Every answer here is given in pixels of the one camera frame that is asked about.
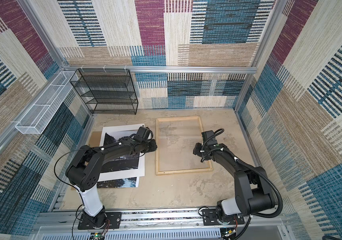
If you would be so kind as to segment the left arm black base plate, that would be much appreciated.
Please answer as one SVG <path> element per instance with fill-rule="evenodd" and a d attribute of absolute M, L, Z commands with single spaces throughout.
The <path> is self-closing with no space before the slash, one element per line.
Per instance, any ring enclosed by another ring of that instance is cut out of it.
<path fill-rule="evenodd" d="M 82 213 L 78 230 L 106 230 L 118 229 L 121 224 L 121 212 L 105 212 L 99 213 L 95 217 L 91 217 L 86 213 Z"/>

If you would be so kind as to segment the colour landscape photo underneath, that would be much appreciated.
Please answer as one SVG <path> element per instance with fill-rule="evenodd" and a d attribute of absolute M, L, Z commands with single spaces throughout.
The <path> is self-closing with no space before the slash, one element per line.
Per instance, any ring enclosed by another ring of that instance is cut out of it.
<path fill-rule="evenodd" d="M 139 186 L 139 177 L 108 180 L 97 183 L 98 189 L 105 188 L 137 188 Z"/>

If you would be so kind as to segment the brown hardboard backing panel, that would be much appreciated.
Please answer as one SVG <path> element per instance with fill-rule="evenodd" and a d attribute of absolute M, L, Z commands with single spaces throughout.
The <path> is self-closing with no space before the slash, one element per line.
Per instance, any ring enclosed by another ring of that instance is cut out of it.
<path fill-rule="evenodd" d="M 91 133 L 89 144 L 76 151 L 66 170 L 66 177 L 80 192 L 95 187 L 99 179 L 104 162 L 100 147 L 101 136 L 101 132 Z"/>

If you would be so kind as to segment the black white landscape photo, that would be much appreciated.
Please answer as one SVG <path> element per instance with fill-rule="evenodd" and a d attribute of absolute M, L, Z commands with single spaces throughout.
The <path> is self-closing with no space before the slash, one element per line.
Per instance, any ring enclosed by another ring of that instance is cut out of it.
<path fill-rule="evenodd" d="M 142 124 L 104 127 L 100 145 L 117 142 L 122 137 L 136 134 Z M 103 165 L 99 182 L 145 176 L 145 157 L 141 154 L 123 156 Z"/>

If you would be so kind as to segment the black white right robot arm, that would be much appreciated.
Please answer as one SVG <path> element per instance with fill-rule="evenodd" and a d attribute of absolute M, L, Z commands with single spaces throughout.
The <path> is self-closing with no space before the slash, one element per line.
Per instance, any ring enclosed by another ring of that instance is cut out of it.
<path fill-rule="evenodd" d="M 262 167 L 245 163 L 224 144 L 197 143 L 193 154 L 202 162 L 212 160 L 222 165 L 234 179 L 235 196 L 219 201 L 215 209 L 220 224 L 228 224 L 235 215 L 271 219 L 282 213 L 282 196 Z"/>

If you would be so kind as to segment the aluminium front rail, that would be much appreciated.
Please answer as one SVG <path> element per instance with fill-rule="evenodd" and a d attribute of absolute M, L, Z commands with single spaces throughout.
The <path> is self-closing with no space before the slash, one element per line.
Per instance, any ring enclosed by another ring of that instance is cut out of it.
<path fill-rule="evenodd" d="M 118 229 L 78 230 L 80 211 L 41 213 L 31 240 L 293 240 L 284 216 L 253 217 L 242 236 L 243 225 L 204 226 L 197 208 L 110 209 L 121 212 Z"/>

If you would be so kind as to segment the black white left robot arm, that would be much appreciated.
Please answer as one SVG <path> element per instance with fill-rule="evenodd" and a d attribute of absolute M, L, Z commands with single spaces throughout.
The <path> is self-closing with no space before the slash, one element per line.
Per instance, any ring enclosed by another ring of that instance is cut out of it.
<path fill-rule="evenodd" d="M 91 148 L 82 146 L 66 170 L 66 177 L 79 191 L 83 203 L 83 217 L 91 228 L 100 229 L 107 223 L 105 207 L 102 204 L 97 182 L 103 165 L 126 155 L 136 155 L 154 152 L 157 149 L 155 140 L 135 141 L 124 137 L 122 141 Z"/>

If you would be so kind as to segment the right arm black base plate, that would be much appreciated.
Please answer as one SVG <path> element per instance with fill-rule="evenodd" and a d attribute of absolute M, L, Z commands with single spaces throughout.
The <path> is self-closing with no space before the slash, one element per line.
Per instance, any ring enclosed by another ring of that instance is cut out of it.
<path fill-rule="evenodd" d="M 206 207 L 201 207 L 198 210 L 198 214 L 203 219 L 204 226 L 214 226 L 214 225 L 243 225 L 245 224 L 245 220 L 243 216 L 240 215 L 231 215 L 230 217 L 225 217 L 222 220 L 219 220 L 219 216 L 216 213 L 215 209 L 209 209 Z"/>

